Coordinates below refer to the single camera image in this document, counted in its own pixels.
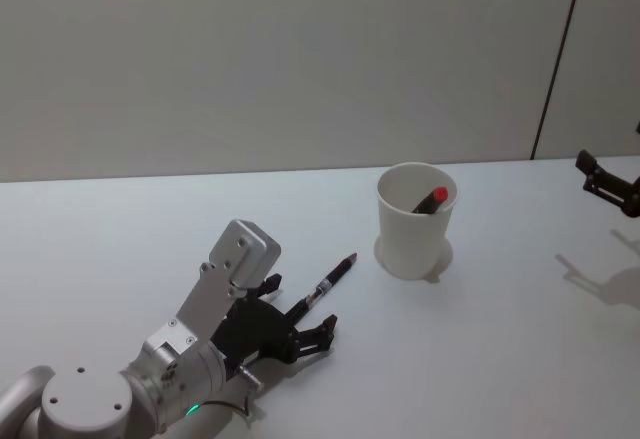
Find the table surface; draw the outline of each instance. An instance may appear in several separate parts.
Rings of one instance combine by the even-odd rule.
[[[282,245],[282,309],[359,253],[301,324],[336,313],[333,351],[262,364],[250,424],[203,408],[166,437],[637,437],[640,267],[620,237],[640,219],[582,191],[573,161],[442,168],[460,200],[439,282],[376,262],[381,168],[0,184],[0,387],[41,363],[120,370],[244,218]]]

